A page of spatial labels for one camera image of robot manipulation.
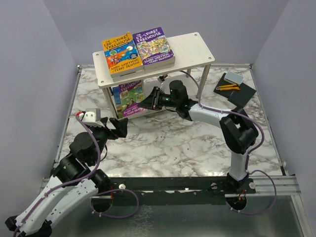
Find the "purple green treehouse book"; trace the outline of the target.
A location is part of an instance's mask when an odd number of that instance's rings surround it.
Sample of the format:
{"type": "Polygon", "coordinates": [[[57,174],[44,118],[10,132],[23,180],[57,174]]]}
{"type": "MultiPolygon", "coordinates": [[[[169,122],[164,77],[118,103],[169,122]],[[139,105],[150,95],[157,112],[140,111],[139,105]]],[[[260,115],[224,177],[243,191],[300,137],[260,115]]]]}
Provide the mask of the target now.
{"type": "Polygon", "coordinates": [[[139,107],[139,103],[145,99],[142,80],[120,84],[118,91],[120,102],[117,104],[117,113],[119,119],[146,111],[139,107]]]}

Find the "blue treehouse book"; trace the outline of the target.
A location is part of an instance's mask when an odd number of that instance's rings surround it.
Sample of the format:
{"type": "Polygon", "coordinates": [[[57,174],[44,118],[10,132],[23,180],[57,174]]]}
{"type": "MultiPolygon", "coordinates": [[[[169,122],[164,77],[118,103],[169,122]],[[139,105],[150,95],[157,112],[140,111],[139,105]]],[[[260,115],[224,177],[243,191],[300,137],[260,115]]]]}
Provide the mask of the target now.
{"type": "Polygon", "coordinates": [[[151,73],[160,69],[174,66],[175,57],[172,58],[147,58],[143,61],[145,73],[151,73]]]}

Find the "Animal Farm book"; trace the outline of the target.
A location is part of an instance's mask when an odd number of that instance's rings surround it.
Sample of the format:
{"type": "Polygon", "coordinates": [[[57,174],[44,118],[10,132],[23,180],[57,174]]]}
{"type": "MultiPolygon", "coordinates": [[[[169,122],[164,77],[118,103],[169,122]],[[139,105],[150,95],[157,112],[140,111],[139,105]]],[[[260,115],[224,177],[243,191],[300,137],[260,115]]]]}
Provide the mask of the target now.
{"type": "Polygon", "coordinates": [[[121,106],[119,86],[112,87],[112,91],[113,91],[113,96],[114,96],[114,100],[115,100],[118,118],[121,119],[122,118],[122,106],[121,106]]]}

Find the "Little Women book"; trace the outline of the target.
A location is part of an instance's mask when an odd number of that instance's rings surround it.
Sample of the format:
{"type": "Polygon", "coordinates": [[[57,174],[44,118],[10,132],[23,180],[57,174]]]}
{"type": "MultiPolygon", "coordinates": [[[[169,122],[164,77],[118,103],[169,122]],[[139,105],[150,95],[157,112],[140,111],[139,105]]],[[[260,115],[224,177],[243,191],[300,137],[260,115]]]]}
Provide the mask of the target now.
{"type": "Polygon", "coordinates": [[[143,75],[145,73],[144,69],[128,69],[128,70],[120,70],[118,72],[110,73],[111,78],[113,79],[124,79],[129,76],[138,76],[143,75]]]}

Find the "purple 52-Storey Treehouse book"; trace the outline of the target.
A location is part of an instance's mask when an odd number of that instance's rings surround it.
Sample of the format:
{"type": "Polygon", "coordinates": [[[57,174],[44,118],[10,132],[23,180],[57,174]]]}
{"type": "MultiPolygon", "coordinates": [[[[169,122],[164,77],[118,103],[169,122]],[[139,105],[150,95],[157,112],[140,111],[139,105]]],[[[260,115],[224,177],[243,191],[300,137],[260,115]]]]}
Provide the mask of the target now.
{"type": "Polygon", "coordinates": [[[172,58],[174,52],[161,27],[132,35],[142,62],[147,58],[172,58]]]}

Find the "yellow 130-Storey Treehouse book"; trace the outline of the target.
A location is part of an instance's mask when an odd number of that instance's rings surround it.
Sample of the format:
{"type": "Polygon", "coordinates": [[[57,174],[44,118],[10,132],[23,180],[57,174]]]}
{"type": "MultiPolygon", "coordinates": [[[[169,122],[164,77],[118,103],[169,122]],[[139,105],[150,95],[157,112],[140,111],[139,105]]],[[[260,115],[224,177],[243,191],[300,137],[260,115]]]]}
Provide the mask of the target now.
{"type": "Polygon", "coordinates": [[[130,32],[101,42],[112,78],[122,77],[144,69],[130,32]]]}

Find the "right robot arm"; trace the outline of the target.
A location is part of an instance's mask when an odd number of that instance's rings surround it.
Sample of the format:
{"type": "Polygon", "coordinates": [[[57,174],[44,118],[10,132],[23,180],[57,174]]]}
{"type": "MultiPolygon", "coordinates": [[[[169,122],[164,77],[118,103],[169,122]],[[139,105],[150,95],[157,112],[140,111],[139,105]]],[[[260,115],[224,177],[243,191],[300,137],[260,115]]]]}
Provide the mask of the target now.
{"type": "Polygon", "coordinates": [[[204,122],[220,128],[226,145],[231,150],[227,188],[232,193],[240,192],[249,177],[249,153],[259,135],[254,122],[243,109],[220,110],[202,106],[198,101],[189,98],[187,89],[180,80],[172,81],[169,90],[170,93],[167,94],[155,86],[150,95],[138,104],[139,107],[153,111],[171,107],[182,119],[204,122]]]}

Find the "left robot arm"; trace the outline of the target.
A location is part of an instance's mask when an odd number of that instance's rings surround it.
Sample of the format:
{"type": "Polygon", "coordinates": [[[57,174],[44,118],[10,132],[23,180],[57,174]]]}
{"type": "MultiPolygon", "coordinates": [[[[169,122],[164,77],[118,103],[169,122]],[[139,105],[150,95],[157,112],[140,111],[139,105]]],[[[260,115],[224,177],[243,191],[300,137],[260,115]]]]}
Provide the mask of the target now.
{"type": "Polygon", "coordinates": [[[111,187],[109,177],[98,166],[108,140],[127,136],[128,119],[101,118],[94,111],[78,112],[85,132],[70,144],[70,152],[53,170],[48,183],[20,215],[5,224],[15,237],[48,237],[52,229],[73,209],[95,194],[111,187]]]}

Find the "white two-tier shelf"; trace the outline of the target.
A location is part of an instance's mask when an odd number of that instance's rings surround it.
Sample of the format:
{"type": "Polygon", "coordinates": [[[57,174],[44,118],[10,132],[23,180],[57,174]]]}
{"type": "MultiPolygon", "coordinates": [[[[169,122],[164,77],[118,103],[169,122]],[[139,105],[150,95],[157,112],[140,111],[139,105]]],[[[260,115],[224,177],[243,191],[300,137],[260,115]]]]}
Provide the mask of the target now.
{"type": "Polygon", "coordinates": [[[112,79],[109,73],[108,66],[106,65],[106,58],[103,51],[93,53],[94,68],[98,86],[102,89],[106,101],[110,107],[113,117],[118,118],[114,97],[110,94],[109,88],[119,84],[133,82],[136,80],[144,80],[149,78],[157,78],[161,75],[169,75],[163,83],[165,92],[169,92],[169,83],[173,80],[181,80],[187,87],[189,98],[195,99],[201,95],[202,89],[205,85],[211,64],[215,61],[214,56],[207,47],[203,38],[198,32],[189,33],[174,37],[169,37],[168,42],[171,49],[175,53],[175,64],[171,67],[160,66],[154,69],[149,69],[144,73],[132,73],[123,76],[121,79],[112,79]],[[197,67],[204,67],[200,84],[196,86],[195,82],[188,78],[186,74],[178,76],[171,76],[171,73],[184,71],[188,73],[197,67]]]}

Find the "large black mat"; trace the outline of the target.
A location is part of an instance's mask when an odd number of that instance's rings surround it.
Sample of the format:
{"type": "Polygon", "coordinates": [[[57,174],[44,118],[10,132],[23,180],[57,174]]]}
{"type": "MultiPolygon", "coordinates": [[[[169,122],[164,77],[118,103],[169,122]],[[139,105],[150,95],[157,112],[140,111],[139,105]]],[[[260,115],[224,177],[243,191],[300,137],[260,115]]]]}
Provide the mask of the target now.
{"type": "Polygon", "coordinates": [[[219,94],[225,98],[229,98],[231,95],[236,93],[237,97],[246,97],[251,99],[255,94],[256,90],[249,87],[245,83],[241,85],[233,84],[224,80],[226,73],[223,73],[221,78],[219,79],[217,85],[215,86],[213,92],[219,94]]]}

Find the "grey white box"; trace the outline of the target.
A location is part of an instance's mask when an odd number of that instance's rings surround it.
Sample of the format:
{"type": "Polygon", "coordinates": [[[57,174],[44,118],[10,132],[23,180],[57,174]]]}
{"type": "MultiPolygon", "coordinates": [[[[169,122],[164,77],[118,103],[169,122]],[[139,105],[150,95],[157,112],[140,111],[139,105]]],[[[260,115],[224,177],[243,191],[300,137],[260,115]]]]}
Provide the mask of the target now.
{"type": "Polygon", "coordinates": [[[243,79],[244,79],[243,76],[231,71],[228,71],[224,76],[224,80],[226,82],[229,82],[231,84],[237,84],[237,85],[241,85],[243,82],[243,79]]]}

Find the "small black mat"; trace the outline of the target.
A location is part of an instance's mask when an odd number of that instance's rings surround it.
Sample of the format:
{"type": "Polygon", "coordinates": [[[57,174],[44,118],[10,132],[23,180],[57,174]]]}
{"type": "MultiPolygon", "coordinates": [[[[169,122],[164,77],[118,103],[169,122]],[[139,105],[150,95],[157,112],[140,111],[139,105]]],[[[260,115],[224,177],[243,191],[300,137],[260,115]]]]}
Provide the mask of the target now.
{"type": "Polygon", "coordinates": [[[245,107],[246,104],[250,101],[250,99],[254,96],[256,90],[248,90],[248,91],[235,91],[233,92],[228,101],[234,104],[237,107],[245,107]]]}

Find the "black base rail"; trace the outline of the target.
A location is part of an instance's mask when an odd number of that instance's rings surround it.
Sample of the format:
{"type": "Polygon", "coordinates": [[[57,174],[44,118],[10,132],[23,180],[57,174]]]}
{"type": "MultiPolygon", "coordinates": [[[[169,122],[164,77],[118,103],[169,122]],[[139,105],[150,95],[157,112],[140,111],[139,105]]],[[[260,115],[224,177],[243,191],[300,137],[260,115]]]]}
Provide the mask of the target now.
{"type": "Polygon", "coordinates": [[[224,205],[226,198],[256,193],[253,179],[241,184],[227,176],[209,177],[131,177],[112,178],[112,188],[123,184],[139,199],[140,205],[224,205]]]}

